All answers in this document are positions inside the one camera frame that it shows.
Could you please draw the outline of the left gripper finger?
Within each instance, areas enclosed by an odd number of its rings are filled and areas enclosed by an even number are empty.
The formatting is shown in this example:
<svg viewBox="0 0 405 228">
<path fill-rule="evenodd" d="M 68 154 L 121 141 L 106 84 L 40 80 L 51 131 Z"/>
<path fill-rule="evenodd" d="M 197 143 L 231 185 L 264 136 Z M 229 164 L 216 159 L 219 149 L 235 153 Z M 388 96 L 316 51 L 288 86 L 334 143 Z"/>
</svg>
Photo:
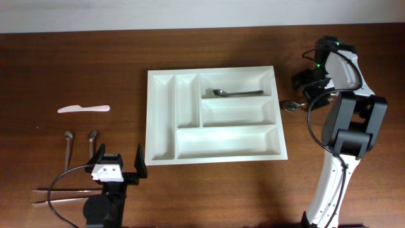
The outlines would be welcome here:
<svg viewBox="0 0 405 228">
<path fill-rule="evenodd" d="M 105 154 L 105 144 L 102 143 L 102 145 L 100 145 L 99 149 L 94 154 L 94 156 L 89 160 L 89 164 L 90 165 L 98 164 L 102 160 L 104 154 Z"/>
<path fill-rule="evenodd" d="M 146 179 L 148 177 L 147 167 L 144 161 L 143 149 L 141 143 L 137 146 L 135 155 L 134 167 L 139 179 Z"/>
</svg>

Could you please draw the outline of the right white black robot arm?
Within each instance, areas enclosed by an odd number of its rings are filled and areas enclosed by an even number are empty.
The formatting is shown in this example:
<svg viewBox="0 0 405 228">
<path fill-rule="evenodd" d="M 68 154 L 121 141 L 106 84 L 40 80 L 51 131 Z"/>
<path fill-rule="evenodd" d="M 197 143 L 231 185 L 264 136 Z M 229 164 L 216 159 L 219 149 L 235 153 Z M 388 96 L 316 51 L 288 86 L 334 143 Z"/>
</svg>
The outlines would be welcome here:
<svg viewBox="0 0 405 228">
<path fill-rule="evenodd" d="M 371 151 L 388 107 L 384 97 L 368 87 L 358 67 L 354 45 L 337 37 L 318 39 L 311 61 L 316 66 L 292 76 L 292 88 L 306 99 L 307 114 L 334 104 L 323 124 L 321 137 L 309 134 L 324 149 L 320 181 L 300 227 L 338 227 L 339 211 L 351 175 L 365 154 Z"/>
</svg>

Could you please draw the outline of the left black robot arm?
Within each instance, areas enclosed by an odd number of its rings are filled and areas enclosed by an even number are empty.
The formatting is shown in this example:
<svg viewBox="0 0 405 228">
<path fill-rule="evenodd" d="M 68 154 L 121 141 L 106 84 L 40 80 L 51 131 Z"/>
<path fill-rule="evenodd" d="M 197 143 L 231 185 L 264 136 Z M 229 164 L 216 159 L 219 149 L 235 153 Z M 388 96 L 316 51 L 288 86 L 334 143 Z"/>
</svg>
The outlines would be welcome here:
<svg viewBox="0 0 405 228">
<path fill-rule="evenodd" d="M 85 167 L 92 180 L 102 185 L 101 193 L 91 196 L 84 204 L 87 227 L 121 227 L 127 187 L 139 185 L 139 181 L 148 176 L 141 144 L 135 155 L 135 172 L 124 172 L 121 154 L 105 150 L 106 146 L 102 144 Z"/>
</svg>

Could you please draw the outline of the metal tablespoon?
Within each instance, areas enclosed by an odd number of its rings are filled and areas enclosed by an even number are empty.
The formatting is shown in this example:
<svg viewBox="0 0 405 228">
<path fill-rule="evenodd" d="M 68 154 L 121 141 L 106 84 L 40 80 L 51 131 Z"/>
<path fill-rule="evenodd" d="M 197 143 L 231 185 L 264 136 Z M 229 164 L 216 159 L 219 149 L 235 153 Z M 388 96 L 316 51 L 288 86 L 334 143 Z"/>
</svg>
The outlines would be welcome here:
<svg viewBox="0 0 405 228">
<path fill-rule="evenodd" d="M 282 108 L 285 111 L 294 112 L 294 111 L 297 111 L 298 109 L 302 108 L 303 106 L 306 106 L 307 104 L 308 104 L 307 102 L 298 103 L 295 101 L 285 101 L 282 103 Z"/>
<path fill-rule="evenodd" d="M 264 91 L 245 91 L 245 92 L 226 92 L 221 89 L 207 89 L 202 95 L 202 98 L 231 98 L 231 97 L 243 97 L 243 96 L 260 96 Z"/>
</svg>

